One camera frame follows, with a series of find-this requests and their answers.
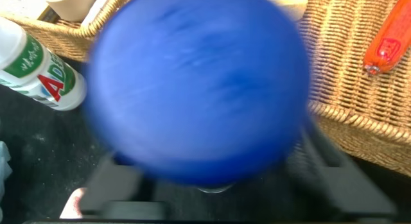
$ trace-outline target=white bottle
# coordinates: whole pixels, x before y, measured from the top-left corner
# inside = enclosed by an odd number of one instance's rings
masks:
[[[0,17],[0,85],[55,110],[80,105],[87,87],[81,74],[19,25]]]

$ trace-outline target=blue balloon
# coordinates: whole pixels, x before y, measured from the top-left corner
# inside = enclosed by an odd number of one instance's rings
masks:
[[[91,53],[86,111],[151,175],[231,183],[283,160],[306,117],[310,65],[267,0],[132,0]]]

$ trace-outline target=orange plastic tube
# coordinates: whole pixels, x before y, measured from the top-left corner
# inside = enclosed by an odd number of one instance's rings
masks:
[[[365,53],[365,69],[370,74],[390,71],[410,45],[411,0],[399,0]]]

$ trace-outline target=beige cup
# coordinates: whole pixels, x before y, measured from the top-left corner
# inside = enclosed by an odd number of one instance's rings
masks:
[[[89,13],[95,0],[46,0],[50,7],[64,20],[81,22]]]

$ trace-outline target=woven basket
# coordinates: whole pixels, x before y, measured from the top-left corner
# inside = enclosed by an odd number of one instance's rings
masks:
[[[313,60],[310,107],[346,152],[411,176],[411,56],[367,76],[362,60],[397,0],[309,0],[299,26]]]
[[[42,22],[15,15],[1,15],[22,26],[29,34],[54,53],[85,62],[95,36],[119,7],[129,0],[109,0],[97,18],[87,27],[79,22],[59,19],[56,24]]]

